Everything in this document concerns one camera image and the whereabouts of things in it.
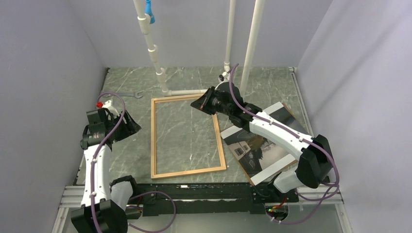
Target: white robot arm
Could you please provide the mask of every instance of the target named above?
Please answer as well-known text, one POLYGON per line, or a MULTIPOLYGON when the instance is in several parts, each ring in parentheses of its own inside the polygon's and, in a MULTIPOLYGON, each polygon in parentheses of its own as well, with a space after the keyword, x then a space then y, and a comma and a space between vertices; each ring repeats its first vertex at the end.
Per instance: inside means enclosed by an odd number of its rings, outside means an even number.
POLYGON ((117 110, 108 101, 99 103, 99 109, 87 112, 89 124, 83 131, 81 147, 86 160, 85 192, 81 208, 71 213, 71 221, 78 232, 95 233, 96 226, 92 213, 96 214, 98 225, 103 233, 127 232, 126 205, 129 199, 139 194, 132 176, 109 181, 110 157, 112 144, 137 133, 141 127, 136 124, 125 110, 123 120, 117 110), (114 129, 111 136, 99 150, 99 144, 114 129))
POLYGON ((212 86, 203 96, 191 103, 191 106, 210 115, 216 112, 228 115, 235 126, 267 138, 299 161, 295 169, 282 172, 275 177, 273 186, 279 196, 301 186, 317 188, 331 171, 332 164, 322 151, 310 144, 320 146, 331 155, 327 139, 322 135, 312 138, 280 123, 259 107, 243 102, 239 90, 232 86, 237 102, 255 116, 245 113, 234 102, 229 85, 229 82, 224 82, 217 88, 212 86))

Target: gray wall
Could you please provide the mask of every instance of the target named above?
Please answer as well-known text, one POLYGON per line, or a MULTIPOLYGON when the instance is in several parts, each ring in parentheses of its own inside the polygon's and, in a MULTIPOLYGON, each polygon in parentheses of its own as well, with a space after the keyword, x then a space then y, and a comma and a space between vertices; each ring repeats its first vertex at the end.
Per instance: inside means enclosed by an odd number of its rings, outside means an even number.
POLYGON ((412 2, 335 0, 298 66, 354 232, 411 232, 412 2))
POLYGON ((0 2, 0 232, 52 230, 104 67, 66 0, 0 2))
MULTIPOLYGON (((106 67, 152 66, 133 0, 69 0, 106 67)), ((254 8, 238 0, 231 62, 244 62, 254 8)), ((254 66, 297 66, 332 0, 268 0, 254 66)), ((153 0, 162 66, 223 66, 229 0, 153 0)))

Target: white pipe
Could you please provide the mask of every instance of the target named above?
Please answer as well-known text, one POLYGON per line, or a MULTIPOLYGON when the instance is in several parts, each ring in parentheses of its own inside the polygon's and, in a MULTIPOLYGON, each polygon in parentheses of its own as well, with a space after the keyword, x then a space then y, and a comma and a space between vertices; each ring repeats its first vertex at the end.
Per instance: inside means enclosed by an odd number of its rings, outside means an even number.
POLYGON ((230 49, 232 47, 233 25, 235 24, 235 7, 236 7, 236 0, 230 0, 229 23, 227 25, 227 38, 226 38, 226 57, 223 63, 223 67, 225 71, 230 70, 230 49))
POLYGON ((169 89, 166 85, 165 69, 160 66, 157 54, 157 46, 153 43, 152 35, 150 34, 150 16, 144 13, 144 5, 142 4, 141 0, 133 0, 133 3, 135 4, 140 29, 144 34, 144 39, 146 40, 150 60, 152 61, 153 66, 156 70, 157 80, 160 83, 163 94, 166 95, 169 89))
POLYGON ((207 89, 204 90, 181 90, 181 91, 171 91, 169 90, 166 96, 184 96, 184 95, 194 95, 205 93, 207 89))
POLYGON ((247 80, 249 78, 250 67, 252 65, 253 54, 255 53, 256 41, 258 38, 260 21, 262 20, 263 7, 265 0, 256 0, 253 11, 252 26, 250 28, 249 42, 247 44, 246 58, 243 67, 242 81, 240 83, 240 95, 246 92, 247 80))

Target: wrench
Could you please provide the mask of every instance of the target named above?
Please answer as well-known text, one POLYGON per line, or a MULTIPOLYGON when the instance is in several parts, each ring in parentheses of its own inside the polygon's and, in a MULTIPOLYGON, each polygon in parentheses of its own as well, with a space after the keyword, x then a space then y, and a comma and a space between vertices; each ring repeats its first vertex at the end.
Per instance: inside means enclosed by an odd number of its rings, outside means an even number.
POLYGON ((116 94, 118 94, 119 96, 123 96, 123 97, 134 97, 136 99, 140 99, 143 97, 143 95, 140 95, 140 93, 142 93, 143 91, 137 91, 134 93, 120 93, 117 92, 116 94))

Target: empty wooden frame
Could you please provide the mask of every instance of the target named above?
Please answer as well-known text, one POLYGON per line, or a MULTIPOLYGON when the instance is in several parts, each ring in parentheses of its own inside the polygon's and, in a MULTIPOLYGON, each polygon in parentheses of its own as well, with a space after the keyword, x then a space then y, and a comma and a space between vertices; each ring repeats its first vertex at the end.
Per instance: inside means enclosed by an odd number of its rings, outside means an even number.
POLYGON ((172 97, 152 99, 152 144, 151 144, 151 147, 152 147, 151 178, 152 179, 171 178, 171 177, 187 176, 187 175, 193 175, 193 174, 202 174, 202 173, 207 173, 207 172, 226 170, 226 162, 224 160, 222 140, 220 137, 218 119, 217 119, 216 114, 214 114, 212 115, 212 118, 213 118, 213 125, 215 129, 216 142, 217 142, 219 159, 220 159, 220 166, 202 168, 202 169, 196 169, 196 170, 190 170, 190 171, 169 172, 169 173, 163 173, 163 174, 157 174, 156 172, 156 167, 157 167, 156 165, 156 104, 180 101, 180 100, 195 100, 195 99, 200 98, 202 95, 203 94, 196 94, 196 95, 172 96, 172 97))

